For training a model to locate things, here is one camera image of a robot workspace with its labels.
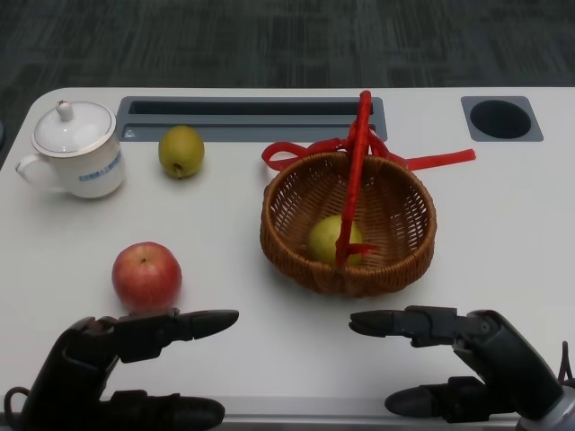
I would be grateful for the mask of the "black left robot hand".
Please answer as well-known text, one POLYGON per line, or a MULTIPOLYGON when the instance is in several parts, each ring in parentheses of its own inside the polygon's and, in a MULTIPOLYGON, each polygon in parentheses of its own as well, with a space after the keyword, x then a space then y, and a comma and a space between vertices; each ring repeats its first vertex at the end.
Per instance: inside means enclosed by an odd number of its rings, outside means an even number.
POLYGON ((233 326, 236 310, 182 313, 177 309, 121 318, 83 318, 50 350, 29 390, 15 430, 209 430, 225 417, 216 400, 179 393, 152 396, 116 391, 102 399, 117 365, 159 357, 175 341, 215 335, 233 326))

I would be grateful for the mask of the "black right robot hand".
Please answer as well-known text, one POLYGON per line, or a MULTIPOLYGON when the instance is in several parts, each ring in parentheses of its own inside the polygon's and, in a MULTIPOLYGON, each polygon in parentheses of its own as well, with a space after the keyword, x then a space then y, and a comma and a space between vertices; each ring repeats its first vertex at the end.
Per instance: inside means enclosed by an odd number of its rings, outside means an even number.
POLYGON ((569 349, 555 374, 540 354, 501 314, 411 305, 404 310, 355 312, 349 327, 364 336, 401 336, 413 347, 450 346, 474 372, 446 383, 398 391, 385 407, 407 418, 443 418, 448 423, 486 421, 517 413, 518 430, 572 430, 574 377, 569 349))

